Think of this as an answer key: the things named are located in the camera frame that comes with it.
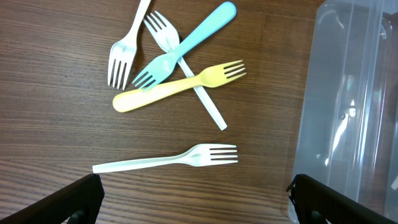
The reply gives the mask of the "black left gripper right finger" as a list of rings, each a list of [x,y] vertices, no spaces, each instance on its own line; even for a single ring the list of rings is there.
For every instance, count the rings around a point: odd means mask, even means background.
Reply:
[[[300,224],[397,224],[305,174],[286,191]]]

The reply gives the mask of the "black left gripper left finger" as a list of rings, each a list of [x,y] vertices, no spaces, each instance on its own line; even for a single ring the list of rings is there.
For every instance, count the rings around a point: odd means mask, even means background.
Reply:
[[[2,224],[95,224],[104,199],[98,174],[89,174],[1,220]]]

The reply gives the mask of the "light blue plastic fork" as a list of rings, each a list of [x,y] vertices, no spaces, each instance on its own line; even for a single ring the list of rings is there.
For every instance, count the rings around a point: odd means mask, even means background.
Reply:
[[[218,6],[190,35],[174,50],[151,61],[132,81],[139,89],[150,90],[168,78],[178,60],[207,37],[225,26],[236,15],[236,6],[229,1]]]

